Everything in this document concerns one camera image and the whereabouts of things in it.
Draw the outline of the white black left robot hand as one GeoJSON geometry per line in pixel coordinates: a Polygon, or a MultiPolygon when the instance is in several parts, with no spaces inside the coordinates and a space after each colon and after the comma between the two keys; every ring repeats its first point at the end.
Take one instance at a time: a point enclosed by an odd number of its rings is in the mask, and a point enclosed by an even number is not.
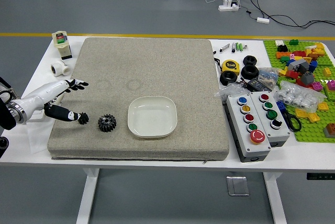
{"type": "Polygon", "coordinates": [[[77,91],[78,89],[85,89],[86,86],[88,86],[87,82],[76,79],[55,81],[44,84],[24,98],[17,99],[13,102],[23,110],[22,118],[24,122],[26,122],[32,117],[34,111],[44,109],[44,105],[57,96],[64,92],[70,92],[71,90],[77,91]]]}

